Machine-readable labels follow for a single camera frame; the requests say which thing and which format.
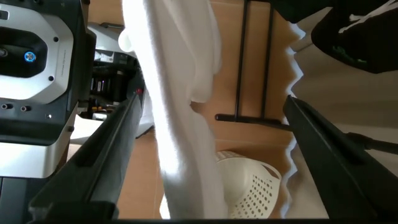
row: brown floor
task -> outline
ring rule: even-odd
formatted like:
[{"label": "brown floor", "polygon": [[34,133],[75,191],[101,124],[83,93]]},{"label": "brown floor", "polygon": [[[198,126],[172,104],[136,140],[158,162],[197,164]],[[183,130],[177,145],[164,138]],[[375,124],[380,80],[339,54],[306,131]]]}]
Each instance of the brown floor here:
[{"label": "brown floor", "polygon": [[[122,24],[120,2],[92,0],[89,20]],[[231,114],[234,111],[243,0],[212,0],[212,4],[223,39],[223,68],[215,77],[212,99],[205,104],[193,104],[193,107],[205,116],[214,130],[217,150],[232,150],[259,159],[273,165],[284,175],[290,169],[285,156],[285,149],[293,138],[290,132],[214,119],[217,113]],[[245,116],[260,116],[268,17],[267,3],[250,3],[241,95],[241,114]],[[295,79],[286,49],[297,39],[289,23],[276,13],[267,91],[267,117],[283,118],[282,105],[287,96],[286,89]],[[149,133],[136,141],[132,152],[118,204],[120,218],[160,218],[162,196],[163,186],[157,165],[154,134]],[[276,210],[280,209],[284,200],[285,195],[281,194]],[[277,218],[279,213],[276,211],[271,217]]]}]

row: metal rack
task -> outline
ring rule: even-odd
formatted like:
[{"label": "metal rack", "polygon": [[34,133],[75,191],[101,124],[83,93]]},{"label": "metal rack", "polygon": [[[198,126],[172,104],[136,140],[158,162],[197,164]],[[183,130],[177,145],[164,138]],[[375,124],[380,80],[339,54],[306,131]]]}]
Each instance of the metal rack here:
[{"label": "metal rack", "polygon": [[246,39],[246,25],[248,18],[248,6],[249,2],[268,2],[266,0],[244,0],[243,6],[243,21],[242,21],[242,32],[241,32],[241,46],[239,53],[239,70],[238,70],[238,83],[236,86],[236,101],[235,101],[235,112],[234,114],[216,114],[215,119],[217,121],[228,121],[228,122],[238,122],[238,123],[251,123],[251,124],[261,124],[269,126],[272,128],[289,130],[289,126],[282,124],[278,119],[266,118],[266,100],[267,100],[267,84],[268,84],[268,74],[269,74],[269,61],[271,59],[271,44],[272,44],[272,26],[274,23],[274,8],[270,4],[269,12],[269,25],[268,25],[268,38],[267,38],[267,49],[266,49],[266,69],[264,71],[264,83],[262,86],[262,100],[261,100],[261,116],[260,118],[241,116],[239,115],[239,110],[241,106],[241,85],[242,85],[242,75],[243,75],[243,58],[244,58],[244,45]]}]

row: wooden floor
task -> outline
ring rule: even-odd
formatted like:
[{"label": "wooden floor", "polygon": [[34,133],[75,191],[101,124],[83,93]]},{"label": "wooden floor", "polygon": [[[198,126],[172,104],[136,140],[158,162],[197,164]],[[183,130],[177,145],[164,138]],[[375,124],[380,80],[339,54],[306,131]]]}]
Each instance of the wooden floor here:
[{"label": "wooden floor", "polygon": [[[120,2],[92,0],[89,20],[122,24]],[[212,5],[223,40],[223,68],[215,76],[212,99],[205,104],[193,104],[193,107],[207,119],[214,130],[217,150],[228,149],[259,159],[276,167],[284,175],[290,170],[286,156],[286,150],[293,140],[290,132],[214,119],[217,113],[232,114],[235,107],[243,1],[213,0]],[[250,3],[241,95],[241,114],[245,116],[260,116],[268,17],[268,3]],[[298,36],[289,23],[276,13],[272,38],[266,116],[283,119],[282,105],[289,85],[295,80],[292,57],[287,53],[287,48]],[[162,196],[156,143],[154,134],[149,133],[138,139],[134,146],[118,203],[120,218],[160,218]],[[279,217],[278,211],[285,197],[281,194],[272,217]]]}]

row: laundry basket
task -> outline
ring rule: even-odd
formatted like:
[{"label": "laundry basket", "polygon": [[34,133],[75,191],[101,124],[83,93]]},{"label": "laundry basket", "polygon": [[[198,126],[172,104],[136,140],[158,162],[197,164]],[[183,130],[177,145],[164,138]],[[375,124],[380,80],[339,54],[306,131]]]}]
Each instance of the laundry basket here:
[{"label": "laundry basket", "polygon": [[266,163],[230,151],[217,152],[217,164],[229,218],[268,218],[278,199],[280,173]]}]

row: gray metal part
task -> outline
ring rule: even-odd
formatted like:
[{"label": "gray metal part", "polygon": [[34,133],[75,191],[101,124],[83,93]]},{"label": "gray metal part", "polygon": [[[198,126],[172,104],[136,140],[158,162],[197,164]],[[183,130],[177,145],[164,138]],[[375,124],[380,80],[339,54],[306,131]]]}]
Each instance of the gray metal part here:
[{"label": "gray metal part", "polygon": [[0,142],[0,176],[46,178],[51,175],[66,149],[77,114],[75,106],[61,135],[50,146],[33,146]]},{"label": "gray metal part", "polygon": [[56,16],[40,14],[31,9],[0,4],[0,10],[9,13],[8,20],[0,20],[0,26],[32,32],[39,36],[48,48],[46,67],[31,78],[16,78],[0,74],[0,98],[29,100],[47,104],[67,90],[73,50],[73,34]]},{"label": "gray metal part", "polygon": [[89,30],[93,31],[97,36],[97,43],[95,49],[119,52],[137,58],[136,53],[134,52],[126,53],[120,49],[118,42],[119,40],[118,33],[113,32],[110,29],[101,27],[99,24],[95,22],[89,22],[88,28]]}]

